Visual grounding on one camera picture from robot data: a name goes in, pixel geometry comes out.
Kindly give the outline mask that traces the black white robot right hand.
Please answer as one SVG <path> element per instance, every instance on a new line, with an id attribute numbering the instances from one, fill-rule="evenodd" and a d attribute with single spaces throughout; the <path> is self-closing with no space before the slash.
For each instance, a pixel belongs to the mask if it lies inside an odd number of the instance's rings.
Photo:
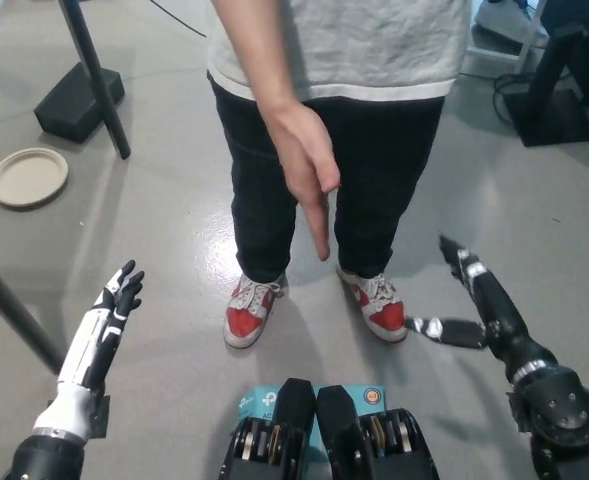
<path id="1" fill-rule="evenodd" d="M 513 388 L 560 371 L 553 353 L 535 341 L 514 302 L 480 257 L 441 234 L 439 248 L 451 274 L 468 292 L 478 322 L 453 317 L 408 317 L 405 326 L 431 341 L 472 350 L 489 349 L 505 366 Z"/>

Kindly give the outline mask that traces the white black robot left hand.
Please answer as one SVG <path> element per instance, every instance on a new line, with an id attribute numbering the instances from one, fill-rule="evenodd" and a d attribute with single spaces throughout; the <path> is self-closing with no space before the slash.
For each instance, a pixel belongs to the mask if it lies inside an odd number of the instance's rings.
<path id="1" fill-rule="evenodd" d="M 83 316 L 58 375 L 56 397 L 37 417 L 34 435 L 80 445 L 91 438 L 128 318 L 141 305 L 145 272 L 135 268 L 130 260 L 117 270 Z"/>

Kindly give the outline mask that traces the person's bare right hand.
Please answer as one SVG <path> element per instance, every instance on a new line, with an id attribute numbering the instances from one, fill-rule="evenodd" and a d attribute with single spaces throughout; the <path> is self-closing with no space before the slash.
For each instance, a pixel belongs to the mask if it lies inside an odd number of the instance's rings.
<path id="1" fill-rule="evenodd" d="M 318 258 L 330 256 L 328 195 L 340 184 L 333 145 L 319 115 L 296 100 L 261 103 L 288 190 L 300 204 Z"/>

